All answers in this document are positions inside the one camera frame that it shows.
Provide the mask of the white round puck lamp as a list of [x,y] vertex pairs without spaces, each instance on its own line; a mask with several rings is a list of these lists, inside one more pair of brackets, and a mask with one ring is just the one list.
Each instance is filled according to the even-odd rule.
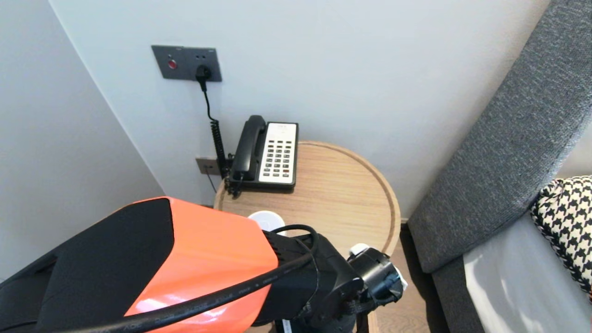
[[255,221],[261,230],[269,232],[286,226],[283,218],[274,211],[256,211],[249,215],[248,218]]

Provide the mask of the round wooden side table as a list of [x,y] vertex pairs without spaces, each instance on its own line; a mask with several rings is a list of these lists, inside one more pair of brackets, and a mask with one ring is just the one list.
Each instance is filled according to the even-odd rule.
[[393,189],[360,155],[326,142],[298,145],[293,192],[243,191],[238,198],[220,184],[214,209],[249,216],[273,211],[286,225],[309,225],[347,257],[356,244],[392,255],[401,230]]

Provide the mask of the white bed sheet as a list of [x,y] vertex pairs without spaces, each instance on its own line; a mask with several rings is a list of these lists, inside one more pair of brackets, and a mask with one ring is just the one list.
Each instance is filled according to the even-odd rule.
[[529,214],[463,255],[485,333],[592,333],[592,305]]

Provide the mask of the black and white desk telephone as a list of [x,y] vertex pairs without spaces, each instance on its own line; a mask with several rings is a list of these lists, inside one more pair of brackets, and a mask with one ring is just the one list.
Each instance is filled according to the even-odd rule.
[[235,197],[245,190],[292,191],[296,185],[299,125],[265,122],[258,139],[259,164],[254,180],[231,180],[231,166],[228,192]]

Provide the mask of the black telephone handset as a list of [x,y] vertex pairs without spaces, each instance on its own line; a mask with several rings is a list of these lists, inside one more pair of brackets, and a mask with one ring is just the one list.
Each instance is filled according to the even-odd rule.
[[260,115],[252,115],[245,122],[241,133],[230,179],[254,180],[259,164],[258,139],[265,130],[266,122]]

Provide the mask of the grey upholstered headboard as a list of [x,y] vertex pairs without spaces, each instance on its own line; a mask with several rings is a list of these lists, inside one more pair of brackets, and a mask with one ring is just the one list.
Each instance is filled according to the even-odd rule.
[[592,0],[550,0],[408,225],[432,273],[507,228],[592,122]]

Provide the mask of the houndstooth black white pillow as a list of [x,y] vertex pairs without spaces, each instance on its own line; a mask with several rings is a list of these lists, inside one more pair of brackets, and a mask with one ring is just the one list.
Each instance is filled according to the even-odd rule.
[[592,175],[550,181],[530,216],[592,305]]

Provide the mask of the grey upholstered bed frame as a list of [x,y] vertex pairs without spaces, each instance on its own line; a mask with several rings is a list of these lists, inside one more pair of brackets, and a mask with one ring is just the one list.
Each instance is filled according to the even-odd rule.
[[467,288],[463,257],[432,273],[450,333],[486,333]]

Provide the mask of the beige low wall socket plate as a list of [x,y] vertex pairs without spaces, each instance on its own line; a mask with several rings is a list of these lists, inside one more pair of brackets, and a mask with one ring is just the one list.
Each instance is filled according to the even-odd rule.
[[215,158],[195,158],[199,172],[205,175],[221,175],[218,161]]

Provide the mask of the grey wall power socket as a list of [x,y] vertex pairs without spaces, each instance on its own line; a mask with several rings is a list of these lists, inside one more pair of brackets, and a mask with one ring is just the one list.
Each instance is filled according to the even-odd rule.
[[196,81],[195,74],[199,66],[206,66],[211,72],[209,81],[222,82],[222,72],[218,55],[212,47],[185,47],[184,57],[188,70],[188,80]]

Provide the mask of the grey wall switch panel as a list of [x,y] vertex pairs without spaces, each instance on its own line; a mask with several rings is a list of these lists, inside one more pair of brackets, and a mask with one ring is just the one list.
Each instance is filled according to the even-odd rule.
[[169,80],[190,79],[184,57],[184,47],[152,45],[151,49],[163,78]]

